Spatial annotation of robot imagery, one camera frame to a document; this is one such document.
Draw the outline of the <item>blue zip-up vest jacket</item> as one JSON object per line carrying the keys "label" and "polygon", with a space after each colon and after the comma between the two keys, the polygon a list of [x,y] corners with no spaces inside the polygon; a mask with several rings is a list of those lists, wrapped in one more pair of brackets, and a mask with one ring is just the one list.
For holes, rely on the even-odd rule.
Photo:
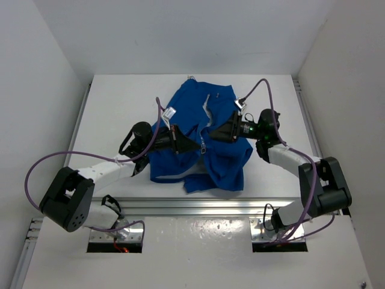
{"label": "blue zip-up vest jacket", "polygon": [[195,141],[199,148],[179,155],[170,149],[151,153],[150,180],[183,182],[187,193],[215,188],[243,190],[243,168],[252,155],[252,146],[244,138],[226,143],[209,136],[232,116],[235,99],[230,85],[186,80],[167,107],[176,111],[171,123],[177,124],[182,134]]}

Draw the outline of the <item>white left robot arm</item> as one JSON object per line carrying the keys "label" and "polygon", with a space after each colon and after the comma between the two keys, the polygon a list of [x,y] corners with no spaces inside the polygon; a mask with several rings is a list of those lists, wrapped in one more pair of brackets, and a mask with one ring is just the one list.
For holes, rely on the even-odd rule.
{"label": "white left robot arm", "polygon": [[43,196],[39,209],[67,232],[82,226],[100,232],[123,230],[130,224],[121,220],[119,209],[91,204],[94,192],[140,173],[149,163],[149,153],[169,150],[180,155],[198,149],[200,145],[185,136],[177,125],[153,131],[149,123],[138,122],[111,161],[77,170],[69,167],[60,169]]}

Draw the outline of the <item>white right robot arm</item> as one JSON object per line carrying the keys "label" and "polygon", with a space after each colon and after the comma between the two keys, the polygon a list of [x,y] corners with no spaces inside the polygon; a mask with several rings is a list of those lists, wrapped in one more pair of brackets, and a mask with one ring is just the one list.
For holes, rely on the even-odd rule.
{"label": "white right robot arm", "polygon": [[253,139],[261,159],[298,178],[300,199],[274,209],[265,230],[276,234],[287,229],[293,232],[304,221],[348,208],[352,197],[338,160],[309,157],[285,145],[278,136],[278,128],[279,113],[275,110],[264,109],[257,122],[243,121],[241,114],[235,111],[209,134],[212,139],[224,142]]}

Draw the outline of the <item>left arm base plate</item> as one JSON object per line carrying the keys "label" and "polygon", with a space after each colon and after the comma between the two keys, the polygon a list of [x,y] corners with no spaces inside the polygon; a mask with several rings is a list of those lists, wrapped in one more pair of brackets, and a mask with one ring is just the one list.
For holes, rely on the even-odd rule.
{"label": "left arm base plate", "polygon": [[142,220],[119,219],[115,228],[123,229],[114,232],[99,232],[91,230],[89,241],[92,243],[140,243],[144,237],[144,222]]}

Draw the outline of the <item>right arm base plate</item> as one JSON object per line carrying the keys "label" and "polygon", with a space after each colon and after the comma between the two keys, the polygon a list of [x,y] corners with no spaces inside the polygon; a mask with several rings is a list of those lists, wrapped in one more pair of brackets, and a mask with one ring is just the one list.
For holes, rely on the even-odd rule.
{"label": "right arm base plate", "polygon": [[294,241],[298,242],[304,238],[304,228],[303,225],[293,233],[293,229],[284,229],[276,233],[271,226],[271,222],[269,218],[263,222],[263,218],[259,217],[250,217],[249,218],[250,225],[250,234],[251,241],[253,243],[270,243],[270,242],[278,242],[278,241]]}

